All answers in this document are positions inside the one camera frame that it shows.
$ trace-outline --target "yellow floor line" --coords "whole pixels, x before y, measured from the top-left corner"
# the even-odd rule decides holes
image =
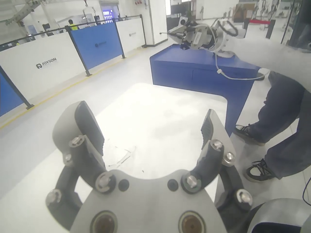
[[[24,114],[26,114],[27,112],[29,112],[29,111],[31,111],[31,110],[37,108],[39,105],[41,105],[41,104],[47,102],[48,100],[50,100],[50,99],[56,97],[57,95],[61,94],[62,92],[64,92],[64,91],[70,89],[71,87],[73,87],[73,86],[75,86],[75,85],[77,85],[77,84],[79,84],[79,83],[81,83],[81,82],[84,82],[84,81],[86,81],[87,79],[90,79],[92,76],[97,75],[98,73],[100,73],[100,72],[102,72],[102,71],[104,71],[104,70],[106,70],[106,69],[108,69],[108,68],[110,68],[110,67],[112,67],[112,66],[115,66],[116,64],[118,64],[118,63],[120,63],[120,62],[122,62],[122,61],[125,61],[126,59],[129,59],[129,58],[131,58],[131,57],[137,55],[137,54],[140,53],[141,51],[142,51],[142,49],[139,50],[139,51],[137,51],[137,52],[135,52],[135,53],[132,54],[132,55],[129,55],[129,56],[126,57],[125,59],[120,59],[120,60],[118,60],[116,63],[111,64],[111,65],[109,65],[109,66],[106,66],[106,67],[104,67],[104,68],[98,70],[97,72],[93,73],[93,74],[92,74],[91,76],[89,76],[89,77],[85,77],[84,79],[82,79],[82,80],[80,80],[80,81],[78,81],[78,82],[76,82],[76,83],[73,83],[73,84],[69,85],[68,87],[64,88],[63,90],[60,90],[59,92],[55,93],[55,94],[52,95],[51,97],[48,97],[47,99],[45,99],[45,100],[39,102],[39,103],[36,104],[34,107],[32,107],[32,108],[30,108],[30,109],[28,109],[28,110],[26,110],[26,111],[20,113],[20,114],[17,115],[16,117],[12,118],[12,119],[9,120],[8,122],[6,122],[6,123],[3,124],[2,126],[0,126],[0,129],[2,129],[2,128],[4,128],[5,126],[9,125],[10,123],[12,123],[13,121],[15,121],[15,120],[18,119],[19,117],[21,117],[21,116],[23,116]]]

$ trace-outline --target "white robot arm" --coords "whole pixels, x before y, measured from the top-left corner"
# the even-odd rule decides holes
[[[311,92],[310,54],[269,39],[245,37],[244,29],[237,29],[229,21],[228,24],[230,29],[224,28],[220,21],[216,26],[208,26],[185,18],[184,24],[169,30],[168,35],[183,50],[206,49],[227,58],[236,55],[242,61],[288,76]],[[221,69],[218,73],[225,75]]]

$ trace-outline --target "safety barrier panel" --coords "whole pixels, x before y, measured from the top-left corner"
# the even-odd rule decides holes
[[[124,53],[146,44],[141,18],[117,22]]]
[[[122,47],[114,23],[71,31],[87,69],[122,55]]]
[[[68,33],[2,51],[0,65],[27,100],[85,71]]]
[[[84,72],[90,76],[89,69],[120,55],[125,58],[124,52],[146,44],[141,15],[87,24],[90,27],[73,31],[66,26],[40,33],[45,38],[33,35],[0,45],[6,49],[0,51],[0,116],[22,103],[29,109],[30,100]]]
[[[14,92],[9,83],[0,74],[0,116],[16,108],[23,101]]]

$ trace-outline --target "blue table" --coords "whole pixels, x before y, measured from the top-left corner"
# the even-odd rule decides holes
[[[217,58],[222,71],[234,78],[255,78],[259,67],[237,57]],[[225,128],[230,136],[254,81],[229,80],[218,74],[215,56],[206,50],[182,50],[177,44],[150,57],[152,81],[155,85],[199,91],[227,99]]]

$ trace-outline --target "white cable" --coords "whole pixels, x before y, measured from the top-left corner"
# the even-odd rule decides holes
[[[207,24],[207,26],[211,30],[211,33],[212,33],[212,36],[214,38],[214,42],[215,42],[215,45],[216,45],[216,37],[215,37],[215,34],[213,32],[213,29],[208,24]],[[227,79],[230,79],[230,80],[257,80],[257,79],[263,78],[264,76],[266,76],[269,73],[268,72],[268,73],[264,74],[263,76],[256,77],[256,78],[232,78],[232,77],[229,77],[218,67],[218,63],[217,63],[218,50],[215,50],[214,54],[215,54],[215,64],[216,64],[216,68],[217,68],[217,73],[222,74]]]

